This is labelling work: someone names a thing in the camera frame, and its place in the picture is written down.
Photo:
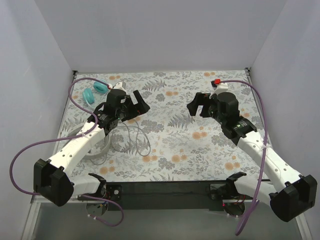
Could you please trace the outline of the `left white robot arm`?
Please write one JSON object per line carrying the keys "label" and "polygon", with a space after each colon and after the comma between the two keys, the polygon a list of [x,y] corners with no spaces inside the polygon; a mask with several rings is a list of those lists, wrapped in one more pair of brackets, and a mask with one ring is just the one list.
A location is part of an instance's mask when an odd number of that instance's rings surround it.
{"label": "left white robot arm", "polygon": [[137,103],[133,103],[124,90],[112,89],[73,139],[48,160],[39,159],[33,169],[34,191],[58,207],[65,205],[71,197],[84,194],[95,200],[103,199],[107,193],[107,182],[103,177],[90,173],[76,180],[70,176],[80,160],[120,121],[134,119],[150,110],[138,90],[133,94]]}

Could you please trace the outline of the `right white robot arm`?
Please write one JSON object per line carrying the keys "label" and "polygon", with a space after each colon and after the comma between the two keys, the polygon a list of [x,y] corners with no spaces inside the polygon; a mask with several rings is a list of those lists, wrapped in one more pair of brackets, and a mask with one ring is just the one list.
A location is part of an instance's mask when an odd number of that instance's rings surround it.
{"label": "right white robot arm", "polygon": [[257,199],[269,205],[280,220],[289,222],[315,205],[316,179],[310,174],[302,175],[263,142],[257,128],[240,115],[239,102],[233,93],[198,92],[186,107],[195,116],[199,106],[201,117],[215,119],[228,139],[258,165],[263,164],[261,170],[272,185],[261,184]]}

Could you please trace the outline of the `teal white headphones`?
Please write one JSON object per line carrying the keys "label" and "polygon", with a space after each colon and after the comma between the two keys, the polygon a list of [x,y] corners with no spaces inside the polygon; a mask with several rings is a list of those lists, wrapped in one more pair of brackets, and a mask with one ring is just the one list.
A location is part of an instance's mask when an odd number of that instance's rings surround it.
{"label": "teal white headphones", "polygon": [[111,90],[110,85],[105,81],[95,81],[93,84],[93,88],[96,92],[102,94],[98,101],[95,100],[94,94],[90,88],[85,88],[82,92],[82,98],[91,110],[94,110],[99,104],[104,102],[107,98],[109,91]]}

